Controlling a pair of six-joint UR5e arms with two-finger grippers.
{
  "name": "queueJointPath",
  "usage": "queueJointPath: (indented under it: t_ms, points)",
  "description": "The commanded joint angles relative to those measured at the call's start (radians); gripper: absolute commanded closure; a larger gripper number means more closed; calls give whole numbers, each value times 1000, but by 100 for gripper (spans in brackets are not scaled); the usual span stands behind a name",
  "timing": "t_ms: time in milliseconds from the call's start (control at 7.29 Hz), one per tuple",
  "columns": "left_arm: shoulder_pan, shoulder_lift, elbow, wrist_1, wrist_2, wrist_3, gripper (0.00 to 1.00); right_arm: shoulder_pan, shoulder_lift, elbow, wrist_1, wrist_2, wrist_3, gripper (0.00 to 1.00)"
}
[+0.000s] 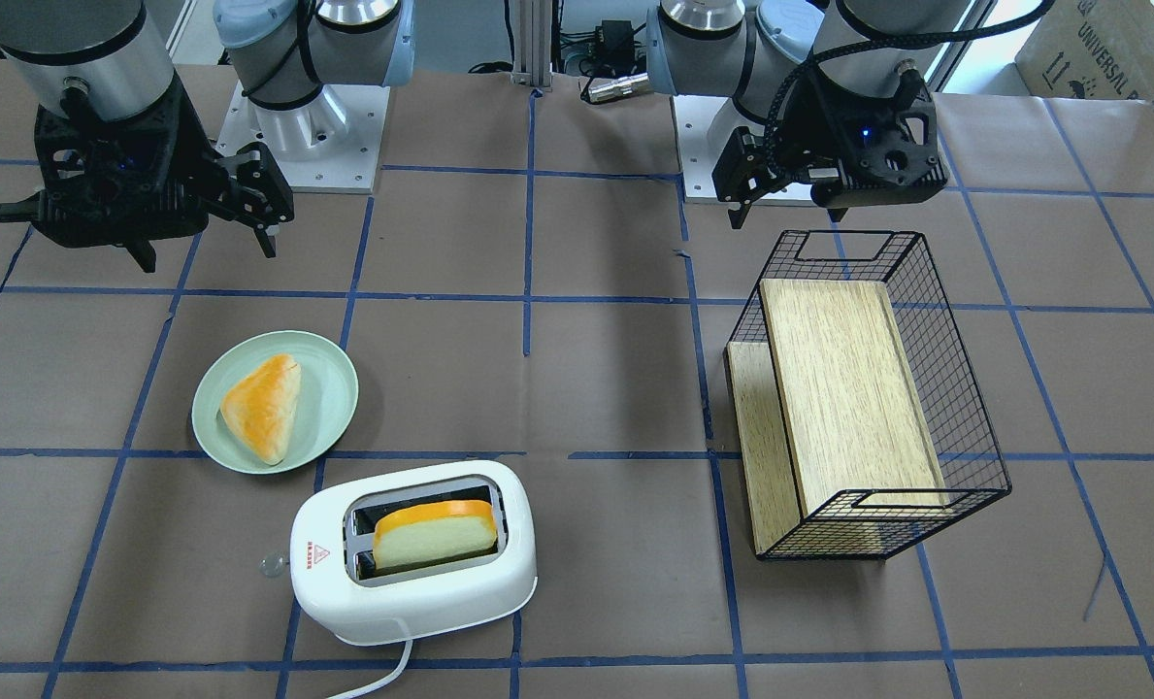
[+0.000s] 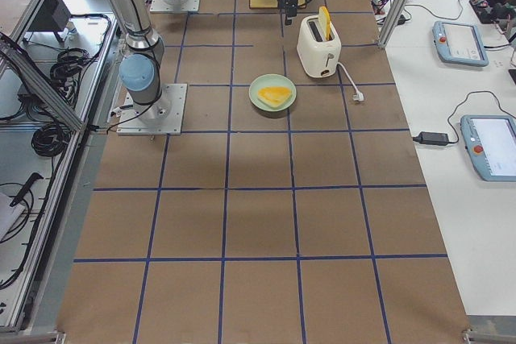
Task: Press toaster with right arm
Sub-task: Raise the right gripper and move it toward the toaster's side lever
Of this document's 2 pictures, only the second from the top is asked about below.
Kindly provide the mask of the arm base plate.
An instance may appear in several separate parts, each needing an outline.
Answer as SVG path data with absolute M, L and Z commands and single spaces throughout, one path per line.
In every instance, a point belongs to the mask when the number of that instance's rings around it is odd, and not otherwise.
M 126 92 L 122 123 L 115 127 L 118 135 L 180 135 L 183 123 L 187 84 L 164 84 L 161 86 L 160 99 L 144 114 L 146 106 L 135 105 L 131 95 Z
M 197 13 L 201 0 L 152 0 L 151 13 L 184 14 Z

